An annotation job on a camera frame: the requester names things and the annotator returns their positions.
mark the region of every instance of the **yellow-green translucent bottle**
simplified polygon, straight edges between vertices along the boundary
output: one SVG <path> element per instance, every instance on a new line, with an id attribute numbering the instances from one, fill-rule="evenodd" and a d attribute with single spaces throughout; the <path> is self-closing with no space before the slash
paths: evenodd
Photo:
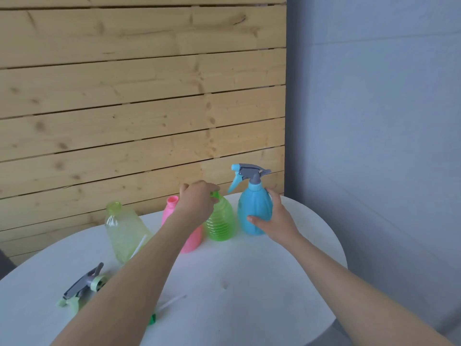
<path id="1" fill-rule="evenodd" d="M 120 263 L 126 263 L 131 258 L 144 237 L 142 246 L 152 237 L 136 212 L 123 208 L 119 202 L 107 204 L 106 230 Z"/>
<path id="2" fill-rule="evenodd" d="M 218 192 L 212 194 L 219 199 L 219 203 L 214 205 L 213 213 L 203 224 L 208 237 L 212 240 L 222 242 L 232 238 L 235 231 L 234 210 L 229 201 Z"/>

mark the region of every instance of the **detached spray nozzle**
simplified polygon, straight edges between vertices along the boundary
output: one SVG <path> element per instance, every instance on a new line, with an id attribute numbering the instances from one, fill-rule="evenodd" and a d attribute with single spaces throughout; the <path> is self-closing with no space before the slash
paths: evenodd
<path id="1" fill-rule="evenodd" d="M 271 170 L 263 169 L 253 164 L 233 164 L 231 168 L 235 171 L 235 177 L 232 185 L 227 191 L 228 193 L 232 192 L 244 179 L 250 179 L 251 184 L 259 185 L 261 183 L 261 177 L 271 173 Z"/>

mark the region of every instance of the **gray wall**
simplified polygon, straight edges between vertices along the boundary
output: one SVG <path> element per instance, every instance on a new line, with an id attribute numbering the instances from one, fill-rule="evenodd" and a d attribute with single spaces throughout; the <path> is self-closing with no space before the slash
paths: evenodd
<path id="1" fill-rule="evenodd" d="M 461 318 L 461 0 L 288 0 L 287 17 L 285 195 L 331 226 L 351 271 L 449 333 Z"/>

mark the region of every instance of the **tabletop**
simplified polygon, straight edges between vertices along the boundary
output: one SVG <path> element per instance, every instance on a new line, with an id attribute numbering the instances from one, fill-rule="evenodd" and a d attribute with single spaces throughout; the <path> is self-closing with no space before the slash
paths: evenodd
<path id="1" fill-rule="evenodd" d="M 237 209 L 240 193 L 226 196 Z M 331 228 L 290 198 L 282 203 L 300 232 L 347 267 Z M 162 212 L 141 216 L 157 232 Z M 0 345 L 49 345 L 71 319 L 56 302 L 83 274 L 104 262 L 101 274 L 120 268 L 104 226 L 73 234 L 42 250 L 0 280 Z M 180 254 L 141 345 L 292 345 L 320 336 L 335 316 L 296 260 L 266 235 L 238 230 L 225 242 L 205 239 Z"/>

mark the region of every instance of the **right arm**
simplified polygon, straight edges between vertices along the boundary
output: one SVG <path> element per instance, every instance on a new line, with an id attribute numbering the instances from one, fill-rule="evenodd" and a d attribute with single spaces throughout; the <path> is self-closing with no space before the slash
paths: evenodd
<path id="1" fill-rule="evenodd" d="M 274 203 L 270 221 L 249 216 L 299 262 L 317 291 L 357 346 L 448 346 L 445 337 L 384 293 L 348 271 L 304 238 L 280 195 L 268 190 Z"/>

